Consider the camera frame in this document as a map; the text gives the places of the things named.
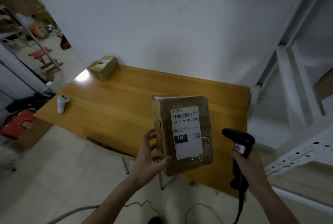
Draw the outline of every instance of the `qr code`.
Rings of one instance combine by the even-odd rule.
[[[200,138],[200,133],[194,133],[194,140]]]

